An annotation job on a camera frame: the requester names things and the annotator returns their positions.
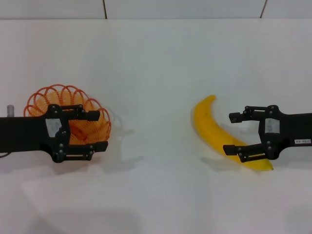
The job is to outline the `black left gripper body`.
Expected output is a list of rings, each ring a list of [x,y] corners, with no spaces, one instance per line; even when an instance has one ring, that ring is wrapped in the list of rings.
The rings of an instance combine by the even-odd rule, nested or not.
[[[56,104],[37,117],[0,117],[0,155],[44,151],[55,163],[66,160],[71,111]]]

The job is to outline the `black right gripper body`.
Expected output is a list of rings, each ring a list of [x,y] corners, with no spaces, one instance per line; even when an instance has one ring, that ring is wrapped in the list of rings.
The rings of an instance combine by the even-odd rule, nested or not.
[[[260,115],[258,133],[267,159],[276,160],[290,147],[312,147],[312,113],[285,114],[268,106]]]

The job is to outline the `orange woven plastic basket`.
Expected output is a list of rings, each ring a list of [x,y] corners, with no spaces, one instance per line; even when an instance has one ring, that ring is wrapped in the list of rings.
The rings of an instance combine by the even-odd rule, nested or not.
[[[98,121],[69,121],[71,145],[91,144],[107,141],[111,132],[111,120],[108,111],[95,98],[87,95],[82,89],[73,85],[54,84],[43,87],[33,93],[24,108],[23,115],[36,117],[43,115],[50,104],[59,106],[81,104],[85,111],[99,111]]]

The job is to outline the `yellow banana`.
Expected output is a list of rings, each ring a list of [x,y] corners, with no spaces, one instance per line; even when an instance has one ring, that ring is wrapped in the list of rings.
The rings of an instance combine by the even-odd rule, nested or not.
[[[223,150],[223,145],[246,146],[246,143],[232,136],[222,129],[214,119],[213,102],[215,95],[209,95],[201,100],[194,108],[193,123],[194,127],[201,137],[217,153],[230,159],[246,168],[255,171],[271,171],[273,165],[267,159],[242,163],[238,156],[227,156]]]

